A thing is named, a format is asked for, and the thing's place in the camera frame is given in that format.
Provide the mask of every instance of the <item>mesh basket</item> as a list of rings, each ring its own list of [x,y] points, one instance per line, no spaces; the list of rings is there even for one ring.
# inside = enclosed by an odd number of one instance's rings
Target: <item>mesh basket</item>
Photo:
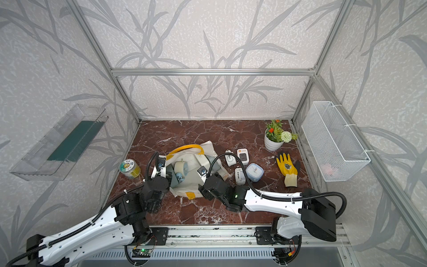
[[[302,130],[327,182],[346,181],[371,162],[350,126],[330,101],[314,101]]]

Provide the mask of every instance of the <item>can lid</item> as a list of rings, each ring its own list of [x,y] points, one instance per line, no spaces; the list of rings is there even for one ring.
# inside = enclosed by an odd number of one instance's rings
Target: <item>can lid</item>
[[[130,171],[135,166],[135,161],[133,159],[127,159],[120,164],[120,171],[122,173]]]

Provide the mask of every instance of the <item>white flower pot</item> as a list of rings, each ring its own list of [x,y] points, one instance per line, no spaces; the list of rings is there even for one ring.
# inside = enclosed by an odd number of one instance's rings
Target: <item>white flower pot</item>
[[[264,144],[266,146],[266,149],[271,152],[278,150],[283,145],[284,142],[280,142],[280,143],[273,142],[270,139],[268,139],[266,133],[267,133],[267,130],[264,133]]]

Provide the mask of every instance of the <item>work glove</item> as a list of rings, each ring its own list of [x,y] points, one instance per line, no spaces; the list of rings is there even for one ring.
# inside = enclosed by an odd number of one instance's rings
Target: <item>work glove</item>
[[[294,166],[290,155],[286,155],[285,153],[279,153],[276,158],[276,161],[280,171],[285,176],[285,186],[297,187],[297,175],[300,167],[299,161],[296,161]]]

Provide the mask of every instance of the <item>green mat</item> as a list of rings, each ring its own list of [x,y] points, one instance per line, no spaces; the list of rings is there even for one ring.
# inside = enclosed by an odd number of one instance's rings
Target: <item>green mat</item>
[[[64,161],[68,154],[71,153],[68,156],[68,161],[76,162],[84,150],[89,146],[92,139],[98,134],[103,125],[103,121],[94,122],[91,120],[82,120],[62,141],[62,143],[55,149],[55,151],[49,156],[47,160]]]

